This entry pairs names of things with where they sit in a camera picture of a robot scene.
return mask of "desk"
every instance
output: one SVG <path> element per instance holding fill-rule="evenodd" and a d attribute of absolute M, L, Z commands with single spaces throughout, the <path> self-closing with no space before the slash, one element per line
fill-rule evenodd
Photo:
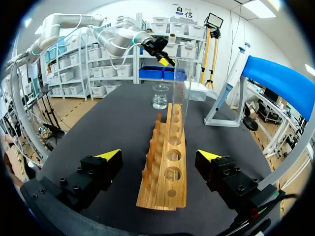
<path fill-rule="evenodd" d="M 275 104 L 273 104 L 271 101 L 269 101 L 262 94 L 257 92 L 252 86 L 248 86 L 247 89 L 252 91 L 256 97 L 258 97 L 260 100 L 262 100 L 264 104 L 268 105 L 282 119 L 282 123 L 281 123 L 279 129 L 277 130 L 277 132 L 275 133 L 275 135 L 273 137 L 271 137 L 270 135 L 267 135 L 270 142 L 267 145 L 267 147 L 263 150 L 262 153 L 267 154 L 266 157 L 270 157 L 270 156 L 275 154 L 273 151 L 277 145 L 277 142 L 281 141 L 283 139 L 289 126 L 294 130 L 294 132 L 297 130 L 297 127 L 291 121 L 291 119 L 286 114 L 284 114 L 282 112 L 282 110 L 279 107 L 277 107 Z M 261 127 L 265 133 L 268 133 L 267 130 L 265 130 L 265 128 L 260 123 L 258 123 L 258 124 L 259 124 L 259 127 Z"/>
<path fill-rule="evenodd" d="M 59 178 L 76 171 L 80 159 L 122 149 L 124 166 L 113 184 L 101 191 L 82 215 L 114 228 L 155 234 L 186 232 L 196 236 L 217 235 L 236 217 L 217 192 L 211 192 L 194 166 L 197 149 L 234 157 L 239 167 L 259 180 L 270 174 L 267 160 L 248 129 L 205 126 L 214 100 L 189 101 L 185 124 L 187 144 L 187 207 L 176 211 L 154 211 L 136 207 L 141 171 L 146 162 L 149 140 L 158 113 L 166 120 L 167 109 L 152 107 L 152 85 L 123 84 L 98 102 L 60 141 L 45 162 L 39 179 L 48 177 L 59 185 Z M 171 99 L 171 88 L 168 100 Z M 224 104 L 215 118 L 234 119 Z M 280 219 L 280 207 L 268 215 L 272 223 Z"/>

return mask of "wooden test tube rack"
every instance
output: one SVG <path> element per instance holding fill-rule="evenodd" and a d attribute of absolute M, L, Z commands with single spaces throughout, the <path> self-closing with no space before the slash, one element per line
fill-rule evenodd
<path fill-rule="evenodd" d="M 181 127 L 180 105 L 175 104 L 177 126 Z M 172 104 L 168 104 L 166 123 L 161 123 L 161 115 L 156 120 L 147 162 L 142 171 L 142 181 L 136 205 L 156 210 L 175 210 L 185 207 L 187 201 L 186 145 L 183 131 L 181 143 L 168 142 Z"/>

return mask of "poster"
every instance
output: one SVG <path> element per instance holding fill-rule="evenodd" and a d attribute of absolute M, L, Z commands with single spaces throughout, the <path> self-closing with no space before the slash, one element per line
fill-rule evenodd
<path fill-rule="evenodd" d="M 176 18 L 185 18 L 193 21 L 198 21 L 197 7 L 188 4 L 172 4 L 173 12 Z"/>

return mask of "glass beaker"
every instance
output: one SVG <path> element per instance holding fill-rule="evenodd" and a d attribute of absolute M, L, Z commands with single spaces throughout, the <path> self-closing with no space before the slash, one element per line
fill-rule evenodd
<path fill-rule="evenodd" d="M 168 137 L 168 142 L 172 145 L 181 143 L 188 108 L 192 72 L 192 59 L 176 58 L 171 124 Z"/>
<path fill-rule="evenodd" d="M 163 110 L 167 107 L 167 91 L 168 86 L 154 85 L 152 86 L 154 96 L 152 99 L 152 106 L 157 110 Z"/>

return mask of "robotic arm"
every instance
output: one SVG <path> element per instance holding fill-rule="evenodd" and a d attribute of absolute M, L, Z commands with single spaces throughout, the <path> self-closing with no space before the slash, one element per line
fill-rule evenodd
<path fill-rule="evenodd" d="M 163 65 L 167 66 L 169 63 L 175 65 L 168 54 L 162 51 L 167 45 L 166 39 L 157 38 L 155 40 L 137 26 L 130 26 L 129 24 L 124 24 L 114 34 L 106 28 L 100 27 L 103 21 L 102 17 L 92 15 L 55 13 L 47 16 L 43 21 L 43 32 L 40 38 L 26 51 L 26 61 L 28 63 L 35 62 L 43 50 L 56 43 L 59 39 L 60 29 L 89 27 L 92 35 L 103 48 L 107 49 L 109 55 L 113 58 L 122 57 L 130 44 L 137 44 L 148 51 L 151 56 L 156 57 Z"/>

